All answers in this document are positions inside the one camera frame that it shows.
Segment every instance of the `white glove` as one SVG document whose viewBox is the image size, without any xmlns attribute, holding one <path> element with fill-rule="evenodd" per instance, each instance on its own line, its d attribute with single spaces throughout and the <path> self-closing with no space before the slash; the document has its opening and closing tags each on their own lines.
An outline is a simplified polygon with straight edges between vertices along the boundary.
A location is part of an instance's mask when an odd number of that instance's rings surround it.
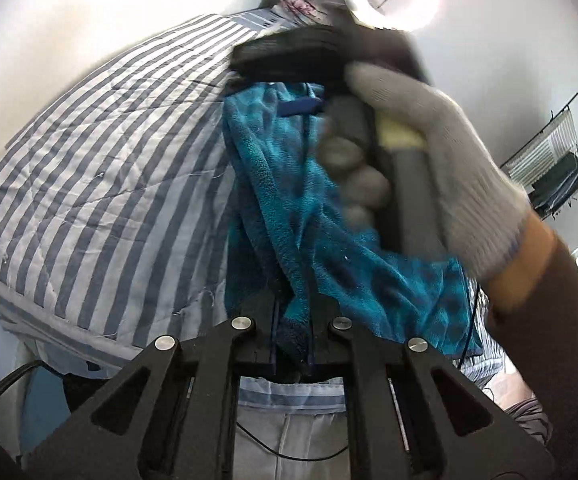
<svg viewBox="0 0 578 480">
<path fill-rule="evenodd" d="M 423 133 L 438 192 L 447 249 L 476 278 L 489 278 L 513 258 L 531 207 L 525 191 L 503 174 L 461 108 L 442 92 L 401 73 L 350 64 L 347 84 L 363 101 Z M 353 135 L 327 131 L 318 160 L 341 185 L 351 224 L 371 221 L 390 186 L 367 165 Z"/>
</svg>

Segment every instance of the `knit glove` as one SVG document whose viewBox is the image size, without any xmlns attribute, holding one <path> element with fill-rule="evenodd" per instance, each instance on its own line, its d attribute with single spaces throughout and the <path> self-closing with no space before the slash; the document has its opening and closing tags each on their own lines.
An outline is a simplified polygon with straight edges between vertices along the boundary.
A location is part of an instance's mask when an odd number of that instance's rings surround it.
<svg viewBox="0 0 578 480">
<path fill-rule="evenodd" d="M 478 279 L 513 258 L 531 208 L 525 191 L 503 174 L 464 112 L 448 96 L 401 73 L 366 63 L 347 67 L 347 84 L 375 110 L 427 138 L 447 249 Z M 340 184 L 345 217 L 357 226 L 388 201 L 391 187 L 371 168 L 356 132 L 325 121 L 317 158 Z"/>
</svg>

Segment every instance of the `black wire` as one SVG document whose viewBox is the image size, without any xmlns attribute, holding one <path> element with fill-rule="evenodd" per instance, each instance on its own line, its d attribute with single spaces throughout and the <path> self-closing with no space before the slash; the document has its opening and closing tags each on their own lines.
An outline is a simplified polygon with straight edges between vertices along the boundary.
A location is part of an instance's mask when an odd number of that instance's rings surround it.
<svg viewBox="0 0 578 480">
<path fill-rule="evenodd" d="M 467 348 L 469 347 L 469 341 L 472 338 L 472 333 L 474 332 L 474 325 L 476 324 L 476 312 L 478 312 L 478 296 L 480 296 L 480 283 L 476 287 L 476 295 L 474 296 L 474 310 L 472 312 L 472 319 L 469 322 L 469 332 L 467 332 L 467 341 L 464 343 L 463 354 L 460 356 L 460 361 L 458 361 L 459 370 L 464 365 L 464 358 L 467 356 Z"/>
<path fill-rule="evenodd" d="M 6 392 L 11 386 L 13 386 L 17 381 L 19 381 L 22 377 L 27 375 L 29 372 L 35 370 L 36 368 L 42 367 L 48 371 L 50 371 L 53 375 L 58 376 L 59 378 L 63 378 L 64 375 L 61 374 L 59 371 L 54 370 L 51 368 L 47 363 L 44 361 L 40 361 L 40 359 L 36 361 L 31 361 L 30 363 L 24 364 L 19 368 L 13 370 L 8 376 L 0 381 L 0 396 Z"/>
<path fill-rule="evenodd" d="M 296 456 L 283 455 L 282 453 L 278 453 L 275 449 L 270 448 L 267 444 L 262 442 L 262 440 L 260 440 L 257 436 L 253 435 L 239 422 L 236 422 L 236 426 L 238 426 L 240 430 L 244 431 L 256 444 L 264 447 L 269 453 L 279 456 L 280 458 L 286 458 L 287 460 L 296 460 L 297 462 L 323 462 L 325 460 L 334 458 L 349 449 L 349 444 L 347 444 L 344 448 L 342 448 L 340 451 L 336 451 L 333 455 L 323 456 L 322 458 L 298 458 Z"/>
</svg>

